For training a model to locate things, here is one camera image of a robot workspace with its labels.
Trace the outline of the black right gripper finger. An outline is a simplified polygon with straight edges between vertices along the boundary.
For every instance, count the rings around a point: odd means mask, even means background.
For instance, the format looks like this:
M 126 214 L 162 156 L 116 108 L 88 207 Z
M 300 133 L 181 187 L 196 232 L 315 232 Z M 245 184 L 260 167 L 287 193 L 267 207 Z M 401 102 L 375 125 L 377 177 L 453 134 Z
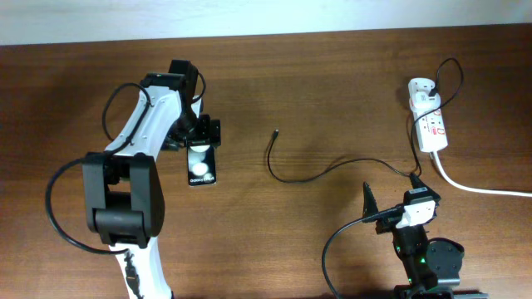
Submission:
M 368 182 L 363 183 L 362 192 L 363 192 L 363 199 L 364 199 L 362 216 L 364 218 L 367 218 L 367 217 L 370 217 L 378 213 L 379 210 L 377 207 L 377 201 L 375 200 L 375 197 L 373 195 L 373 192 Z
M 409 179 L 411 181 L 411 192 L 426 192 L 428 187 L 420 180 L 420 178 L 415 173 L 409 174 Z

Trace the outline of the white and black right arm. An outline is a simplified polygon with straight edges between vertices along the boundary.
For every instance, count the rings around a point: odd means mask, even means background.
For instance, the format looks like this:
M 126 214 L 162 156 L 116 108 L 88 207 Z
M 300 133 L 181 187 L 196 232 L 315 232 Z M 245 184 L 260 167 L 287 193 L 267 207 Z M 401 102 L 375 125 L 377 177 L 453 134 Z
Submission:
M 409 283 L 394 287 L 395 298 L 487 298 L 479 291 L 460 291 L 464 247 L 448 238 L 429 238 L 425 225 L 436 218 L 441 196 L 415 174 L 403 201 L 379 210 L 368 183 L 363 184 L 365 223 L 375 223 L 376 233 L 392 234 L 392 245 L 405 268 Z

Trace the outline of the black Galaxy flip phone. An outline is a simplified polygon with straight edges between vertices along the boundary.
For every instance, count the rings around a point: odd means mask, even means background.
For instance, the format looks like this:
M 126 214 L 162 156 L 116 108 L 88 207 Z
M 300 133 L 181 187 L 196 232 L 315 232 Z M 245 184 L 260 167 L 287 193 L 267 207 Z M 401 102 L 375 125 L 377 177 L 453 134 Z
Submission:
M 215 150 L 212 145 L 187 148 L 188 184 L 191 187 L 217 183 Z

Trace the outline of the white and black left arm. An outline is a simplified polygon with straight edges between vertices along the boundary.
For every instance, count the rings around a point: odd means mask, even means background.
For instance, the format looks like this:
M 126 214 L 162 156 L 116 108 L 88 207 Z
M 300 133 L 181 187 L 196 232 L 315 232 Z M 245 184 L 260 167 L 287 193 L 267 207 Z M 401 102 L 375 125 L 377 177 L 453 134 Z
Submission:
M 121 133 L 102 154 L 82 164 L 88 228 L 116 255 L 131 298 L 172 298 L 158 236 L 165 201 L 156 160 L 162 150 L 186 151 L 188 184 L 215 184 L 221 125 L 203 112 L 195 91 L 204 77 L 149 73 L 137 84 L 139 100 Z

